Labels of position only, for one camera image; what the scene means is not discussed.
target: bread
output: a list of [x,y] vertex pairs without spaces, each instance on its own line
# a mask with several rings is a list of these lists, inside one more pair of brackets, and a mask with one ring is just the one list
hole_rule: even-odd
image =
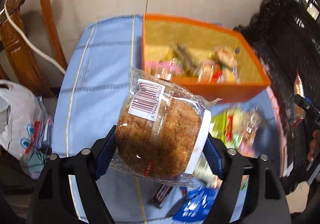
[[150,178],[172,178],[184,172],[201,126],[195,110],[187,101],[172,98],[162,132],[153,145],[154,122],[129,114],[130,101],[116,128],[116,144],[124,163],[137,175]]

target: blue snack bag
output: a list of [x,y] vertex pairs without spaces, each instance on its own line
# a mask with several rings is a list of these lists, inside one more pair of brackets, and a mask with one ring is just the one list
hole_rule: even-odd
[[173,223],[204,220],[217,197],[219,190],[200,186],[188,192],[187,201],[173,216]]

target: orange box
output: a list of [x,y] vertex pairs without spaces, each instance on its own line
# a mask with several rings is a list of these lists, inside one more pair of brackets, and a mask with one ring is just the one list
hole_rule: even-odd
[[239,32],[188,18],[146,13],[142,38],[144,71],[148,71],[146,61],[170,59],[169,44],[172,42],[186,46],[193,55],[201,59],[209,57],[219,46],[239,48],[236,59],[240,83],[199,83],[196,78],[191,77],[170,79],[208,101],[216,98],[222,98],[223,103],[248,101],[270,85],[269,77],[259,59]]

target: metal screw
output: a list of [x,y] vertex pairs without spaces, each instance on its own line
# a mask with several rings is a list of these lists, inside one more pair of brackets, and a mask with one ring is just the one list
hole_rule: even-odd
[[228,154],[230,155],[235,155],[237,153],[237,151],[233,148],[228,149]]
[[90,154],[90,149],[89,148],[84,148],[82,151],[81,151],[81,153],[83,154],[83,155],[88,155],[88,154]]
[[267,161],[268,157],[266,155],[260,155],[260,159],[263,161]]
[[49,159],[52,160],[52,161],[54,161],[57,158],[58,158],[57,154],[52,154],[52,155],[49,156]]

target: barcode label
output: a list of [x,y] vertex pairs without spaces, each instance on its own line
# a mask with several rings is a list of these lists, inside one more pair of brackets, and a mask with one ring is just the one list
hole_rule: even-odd
[[129,114],[155,121],[165,86],[158,83],[138,79],[139,91],[134,95]]

